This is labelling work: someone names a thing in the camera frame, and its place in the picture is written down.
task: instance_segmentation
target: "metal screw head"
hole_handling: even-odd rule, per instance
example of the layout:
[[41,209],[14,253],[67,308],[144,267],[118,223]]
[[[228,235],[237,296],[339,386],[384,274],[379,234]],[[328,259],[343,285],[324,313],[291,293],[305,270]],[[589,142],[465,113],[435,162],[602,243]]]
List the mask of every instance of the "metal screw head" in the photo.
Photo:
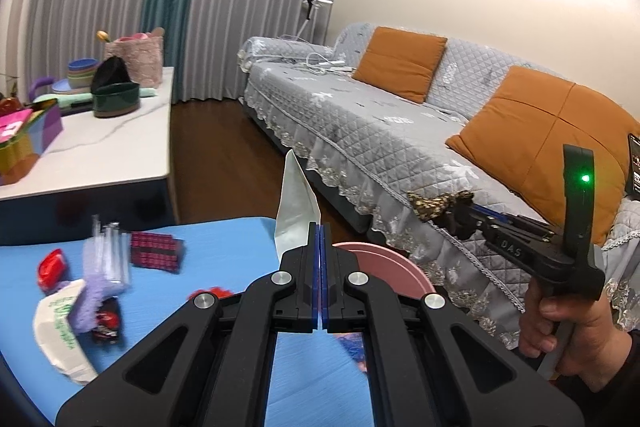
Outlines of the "metal screw head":
[[369,276],[363,272],[351,272],[347,279],[354,286],[362,286],[369,282]]
[[200,308],[201,310],[211,308],[215,302],[216,297],[211,295],[210,293],[201,293],[199,295],[196,295],[196,297],[193,299],[193,303],[196,305],[196,308]]
[[424,303],[427,305],[427,308],[431,308],[432,310],[439,310],[444,306],[444,302],[444,297],[438,293],[430,293],[424,296]]
[[291,274],[289,272],[275,272],[271,276],[271,282],[277,284],[278,286],[284,286],[285,284],[289,284],[291,282]]

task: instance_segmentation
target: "blue table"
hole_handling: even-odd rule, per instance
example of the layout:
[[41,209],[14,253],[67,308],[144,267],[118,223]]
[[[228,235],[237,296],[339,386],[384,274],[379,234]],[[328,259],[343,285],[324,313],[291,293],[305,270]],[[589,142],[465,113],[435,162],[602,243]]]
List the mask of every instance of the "blue table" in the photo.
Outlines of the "blue table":
[[[120,297],[122,347],[82,347],[96,371],[103,371],[198,289],[221,286],[241,292],[278,269],[275,221],[246,217],[154,230],[183,239],[186,255],[179,275],[131,268],[131,288]],[[62,248],[71,277],[82,275],[82,242],[0,248],[0,353],[40,412],[54,422],[60,406],[80,387],[55,370],[33,338],[33,314],[42,298],[36,267]],[[277,426],[373,425],[369,385],[331,335],[278,334],[265,424]]]

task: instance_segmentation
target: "human hand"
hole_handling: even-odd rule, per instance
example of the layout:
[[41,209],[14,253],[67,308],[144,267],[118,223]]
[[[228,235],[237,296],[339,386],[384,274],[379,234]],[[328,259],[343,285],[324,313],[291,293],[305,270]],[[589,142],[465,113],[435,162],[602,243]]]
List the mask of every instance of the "human hand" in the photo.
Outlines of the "human hand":
[[577,295],[543,298],[542,288],[531,279],[520,316],[520,352],[536,358],[549,353],[558,340],[551,333],[555,322],[576,324],[574,334],[556,367],[561,375],[578,375],[596,393],[620,370],[631,349],[631,336],[613,324],[606,294],[598,301]]

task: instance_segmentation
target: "orange cushion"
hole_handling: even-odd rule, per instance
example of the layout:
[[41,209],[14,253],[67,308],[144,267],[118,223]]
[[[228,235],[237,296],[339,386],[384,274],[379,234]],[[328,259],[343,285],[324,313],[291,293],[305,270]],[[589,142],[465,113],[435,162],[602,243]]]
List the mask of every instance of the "orange cushion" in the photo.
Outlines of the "orange cushion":
[[446,144],[559,227],[564,223],[562,145],[593,150],[591,240],[602,245],[625,192],[629,133],[640,134],[640,123],[603,94],[514,66],[491,100]]
[[380,26],[373,33],[353,78],[422,103],[446,43],[445,37]]

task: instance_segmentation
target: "purple handle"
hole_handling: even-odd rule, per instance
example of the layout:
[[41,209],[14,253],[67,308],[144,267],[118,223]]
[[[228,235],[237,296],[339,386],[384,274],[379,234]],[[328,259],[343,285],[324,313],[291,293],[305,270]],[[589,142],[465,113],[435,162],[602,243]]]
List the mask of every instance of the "purple handle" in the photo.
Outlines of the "purple handle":
[[44,86],[50,86],[56,81],[52,76],[45,76],[44,78],[39,78],[31,84],[31,89],[29,89],[29,102],[33,102],[36,98],[36,91]]

